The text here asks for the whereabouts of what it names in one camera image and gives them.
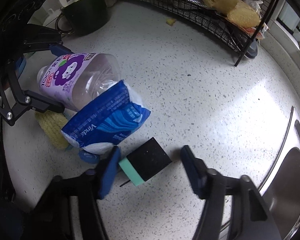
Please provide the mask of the black teal sponge block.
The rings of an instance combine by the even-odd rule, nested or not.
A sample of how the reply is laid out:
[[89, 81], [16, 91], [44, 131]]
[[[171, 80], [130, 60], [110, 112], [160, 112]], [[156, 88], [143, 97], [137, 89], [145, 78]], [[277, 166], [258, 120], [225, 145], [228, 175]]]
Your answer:
[[126, 155], [120, 162], [121, 170], [134, 186], [150, 180], [171, 163], [170, 157], [154, 137]]

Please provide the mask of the yellow scrub brush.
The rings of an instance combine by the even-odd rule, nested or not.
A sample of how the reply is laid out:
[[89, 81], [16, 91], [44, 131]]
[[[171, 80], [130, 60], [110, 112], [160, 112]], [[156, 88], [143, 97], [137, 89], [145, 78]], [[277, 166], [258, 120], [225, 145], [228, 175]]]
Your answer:
[[34, 116], [56, 149], [65, 151], [72, 149], [72, 146], [61, 133], [62, 128], [68, 122], [63, 113], [55, 113], [52, 111], [46, 111], [45, 113], [35, 112]]

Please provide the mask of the stainless steel sink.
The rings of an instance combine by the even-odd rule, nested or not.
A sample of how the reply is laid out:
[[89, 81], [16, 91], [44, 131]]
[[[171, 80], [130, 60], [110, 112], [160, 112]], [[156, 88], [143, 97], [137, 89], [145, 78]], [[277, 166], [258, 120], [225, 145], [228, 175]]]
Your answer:
[[300, 116], [295, 107], [278, 154], [258, 189], [281, 238], [292, 239], [300, 230]]

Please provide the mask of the small white lidded pot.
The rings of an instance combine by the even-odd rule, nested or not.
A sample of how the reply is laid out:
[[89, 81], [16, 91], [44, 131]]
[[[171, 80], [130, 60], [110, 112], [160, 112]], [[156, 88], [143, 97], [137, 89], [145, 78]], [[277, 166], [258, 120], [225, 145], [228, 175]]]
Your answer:
[[49, 27], [49, 28], [54, 28], [55, 27], [55, 22], [58, 18], [58, 16], [61, 14], [61, 10], [53, 10], [49, 9], [47, 11], [47, 18], [44, 20], [43, 26], [44, 27]]

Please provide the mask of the blue tissue pack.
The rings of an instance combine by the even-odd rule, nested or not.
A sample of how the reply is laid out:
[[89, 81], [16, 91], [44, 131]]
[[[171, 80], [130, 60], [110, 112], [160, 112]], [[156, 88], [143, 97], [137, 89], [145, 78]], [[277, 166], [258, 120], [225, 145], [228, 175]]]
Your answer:
[[70, 145], [103, 155], [137, 131], [150, 114], [141, 96], [121, 80], [78, 111], [61, 133]]

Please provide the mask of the dark green utensil mug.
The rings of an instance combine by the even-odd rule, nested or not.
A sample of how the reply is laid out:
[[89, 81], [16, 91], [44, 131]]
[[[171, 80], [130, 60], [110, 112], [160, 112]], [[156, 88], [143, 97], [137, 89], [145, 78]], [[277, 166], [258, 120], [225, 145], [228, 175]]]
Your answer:
[[[71, 29], [63, 30], [59, 21], [65, 17]], [[55, 22], [56, 30], [63, 35], [85, 36], [102, 28], [110, 20], [105, 0], [77, 0], [61, 8], [61, 14]]]

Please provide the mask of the blue bottle cap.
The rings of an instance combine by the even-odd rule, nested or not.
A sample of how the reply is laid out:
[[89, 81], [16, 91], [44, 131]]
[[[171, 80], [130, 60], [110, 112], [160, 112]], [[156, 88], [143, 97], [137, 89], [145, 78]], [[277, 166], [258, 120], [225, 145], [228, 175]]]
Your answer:
[[78, 156], [82, 161], [89, 164], [98, 164], [101, 159], [99, 155], [86, 152], [85, 150], [80, 150]]

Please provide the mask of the purple label plastic bottle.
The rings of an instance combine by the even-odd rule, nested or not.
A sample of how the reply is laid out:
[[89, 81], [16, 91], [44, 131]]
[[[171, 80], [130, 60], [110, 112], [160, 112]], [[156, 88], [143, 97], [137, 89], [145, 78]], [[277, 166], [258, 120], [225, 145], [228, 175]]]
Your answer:
[[44, 96], [76, 112], [120, 79], [117, 59], [97, 53], [62, 55], [37, 74], [39, 91]]

